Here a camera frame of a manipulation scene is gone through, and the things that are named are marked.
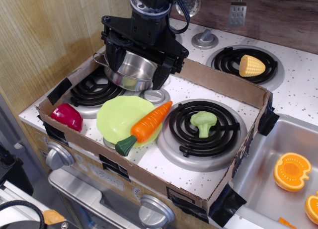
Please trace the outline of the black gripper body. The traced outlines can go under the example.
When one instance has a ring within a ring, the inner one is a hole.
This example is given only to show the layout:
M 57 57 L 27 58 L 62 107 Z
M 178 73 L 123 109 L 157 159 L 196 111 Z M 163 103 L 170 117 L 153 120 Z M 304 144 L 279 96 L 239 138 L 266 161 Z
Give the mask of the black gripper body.
M 184 59 L 189 51 L 179 44 L 172 32 L 183 33 L 189 27 L 189 17 L 186 17 L 186 25 L 182 29 L 175 29 L 170 24 L 170 10 L 160 16 L 149 16 L 132 12 L 131 18 L 115 16 L 103 16 L 101 22 L 104 30 L 101 39 L 107 37 L 112 40 L 127 39 L 126 51 L 139 55 L 156 64 L 162 64 L 166 57 L 174 59 L 176 72 L 182 70 Z

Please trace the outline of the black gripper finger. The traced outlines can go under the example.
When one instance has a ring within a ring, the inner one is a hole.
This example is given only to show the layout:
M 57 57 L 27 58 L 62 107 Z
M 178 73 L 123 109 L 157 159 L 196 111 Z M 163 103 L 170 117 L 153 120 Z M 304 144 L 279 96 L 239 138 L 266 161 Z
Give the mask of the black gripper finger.
M 110 68 L 116 72 L 119 70 L 126 56 L 125 46 L 128 45 L 127 39 L 112 40 L 107 37 L 105 40 L 106 56 Z
M 174 66 L 174 59 L 166 57 L 162 64 L 158 64 L 158 67 L 153 75 L 153 90 L 159 90 L 166 82 L 170 74 L 174 74 L 176 68 Z

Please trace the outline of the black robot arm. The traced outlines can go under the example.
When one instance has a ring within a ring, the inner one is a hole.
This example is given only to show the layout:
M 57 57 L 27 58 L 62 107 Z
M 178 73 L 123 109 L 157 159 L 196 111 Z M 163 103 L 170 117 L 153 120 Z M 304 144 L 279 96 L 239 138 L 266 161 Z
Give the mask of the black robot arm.
M 190 14 L 183 0 L 130 0 L 131 18 L 102 17 L 101 38 L 113 71 L 119 70 L 126 53 L 131 52 L 157 64 L 152 77 L 154 90 L 160 89 L 170 74 L 181 72 L 189 52 L 175 35 L 185 32 L 188 27 L 171 27 L 169 19 L 174 4 L 179 5 L 189 23 Z

